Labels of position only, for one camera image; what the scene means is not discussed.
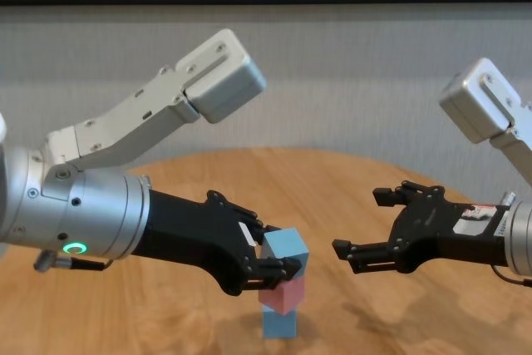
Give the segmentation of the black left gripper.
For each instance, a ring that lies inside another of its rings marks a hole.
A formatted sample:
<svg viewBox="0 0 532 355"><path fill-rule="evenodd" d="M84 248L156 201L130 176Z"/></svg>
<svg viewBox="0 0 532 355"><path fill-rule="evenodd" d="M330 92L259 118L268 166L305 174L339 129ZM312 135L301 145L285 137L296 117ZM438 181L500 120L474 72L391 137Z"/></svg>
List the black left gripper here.
<svg viewBox="0 0 532 355"><path fill-rule="evenodd" d="M254 247L278 230L213 190L203 203L151 190L145 229L132 253L203 269L226 294L238 296L275 289L302 269L294 257L256 259Z"/></svg>

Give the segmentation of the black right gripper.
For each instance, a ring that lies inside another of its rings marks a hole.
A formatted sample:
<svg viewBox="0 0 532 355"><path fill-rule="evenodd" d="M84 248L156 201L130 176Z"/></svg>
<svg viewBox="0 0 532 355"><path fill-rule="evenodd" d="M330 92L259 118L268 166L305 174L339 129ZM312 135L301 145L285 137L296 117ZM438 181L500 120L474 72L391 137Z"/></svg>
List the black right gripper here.
<svg viewBox="0 0 532 355"><path fill-rule="evenodd" d="M440 185L404 180L372 191L378 206L402 205L386 243L354 244L335 239L332 247L355 274L409 274L433 259L506 266L504 239L495 233L507 205L451 202Z"/></svg>

